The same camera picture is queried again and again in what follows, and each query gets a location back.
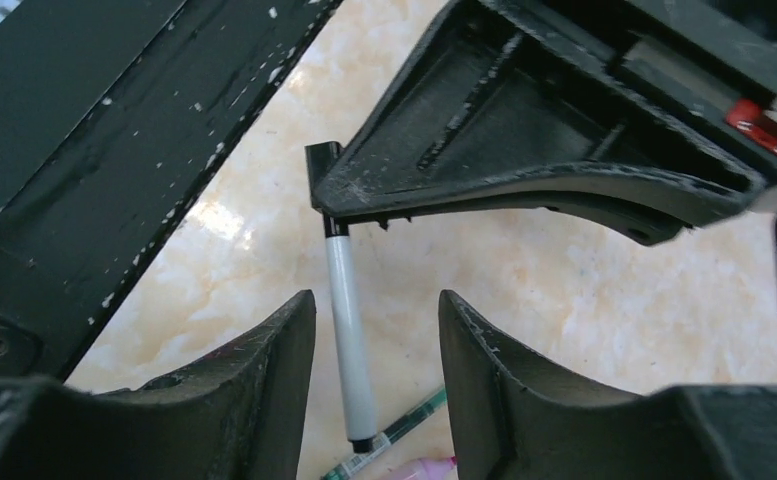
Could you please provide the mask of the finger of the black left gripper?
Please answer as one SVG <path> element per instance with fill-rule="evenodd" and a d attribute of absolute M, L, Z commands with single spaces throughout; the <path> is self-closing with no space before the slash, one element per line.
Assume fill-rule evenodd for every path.
<path fill-rule="evenodd" d="M 777 186 L 617 79 L 602 1 L 451 1 L 310 197 L 349 223 L 545 208 L 655 245 Z"/>

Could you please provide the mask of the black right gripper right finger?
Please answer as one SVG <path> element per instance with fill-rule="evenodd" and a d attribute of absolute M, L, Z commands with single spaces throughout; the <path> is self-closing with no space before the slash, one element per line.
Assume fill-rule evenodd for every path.
<path fill-rule="evenodd" d="M 777 385 L 638 395 L 553 362 L 453 291 L 438 318 L 462 479 L 777 479 Z"/>

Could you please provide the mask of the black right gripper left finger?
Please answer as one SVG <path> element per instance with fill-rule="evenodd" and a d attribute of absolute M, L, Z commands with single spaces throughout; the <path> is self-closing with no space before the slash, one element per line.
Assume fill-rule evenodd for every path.
<path fill-rule="evenodd" d="M 315 347 L 312 292 L 142 387 L 0 378 L 0 479 L 292 479 Z"/>

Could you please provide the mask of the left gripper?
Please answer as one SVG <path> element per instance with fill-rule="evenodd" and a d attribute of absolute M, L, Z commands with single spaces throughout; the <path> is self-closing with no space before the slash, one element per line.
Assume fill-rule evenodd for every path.
<path fill-rule="evenodd" d="M 777 165 L 777 1 L 602 1 L 614 76 L 733 154 Z"/>

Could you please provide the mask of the pink highlighter pen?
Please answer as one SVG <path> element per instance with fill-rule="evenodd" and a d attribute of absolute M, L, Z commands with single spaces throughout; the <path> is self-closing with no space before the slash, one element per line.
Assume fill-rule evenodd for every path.
<path fill-rule="evenodd" d="M 444 480 L 456 469 L 455 456 L 411 460 L 379 477 L 379 480 Z"/>

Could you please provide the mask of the white marker black cap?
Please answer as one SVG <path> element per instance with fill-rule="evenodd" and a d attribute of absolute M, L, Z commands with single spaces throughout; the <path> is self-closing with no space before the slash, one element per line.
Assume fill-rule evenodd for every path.
<path fill-rule="evenodd" d="M 315 197 L 311 202 L 323 221 L 346 436 L 355 454 L 367 454 L 378 436 L 377 411 L 349 225 L 327 213 Z"/>

